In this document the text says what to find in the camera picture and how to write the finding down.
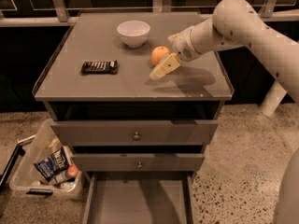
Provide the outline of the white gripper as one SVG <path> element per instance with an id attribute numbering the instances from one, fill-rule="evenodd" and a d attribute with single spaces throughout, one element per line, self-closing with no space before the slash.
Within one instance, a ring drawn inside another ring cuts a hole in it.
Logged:
<path id="1" fill-rule="evenodd" d="M 192 29 L 193 26 L 168 37 L 168 41 L 172 44 L 172 49 L 175 53 L 166 54 L 159 61 L 149 74 L 152 80 L 158 80 L 179 68 L 180 59 L 185 62 L 190 62 L 200 56 L 192 45 Z"/>

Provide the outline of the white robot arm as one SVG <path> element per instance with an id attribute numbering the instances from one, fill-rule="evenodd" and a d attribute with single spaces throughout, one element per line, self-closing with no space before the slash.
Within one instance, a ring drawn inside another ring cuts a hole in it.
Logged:
<path id="1" fill-rule="evenodd" d="M 198 224 L 299 224 L 299 44 L 266 25 L 245 0 L 169 36 L 184 62 L 247 48 L 274 78 L 256 118 L 230 110 L 194 186 Z"/>

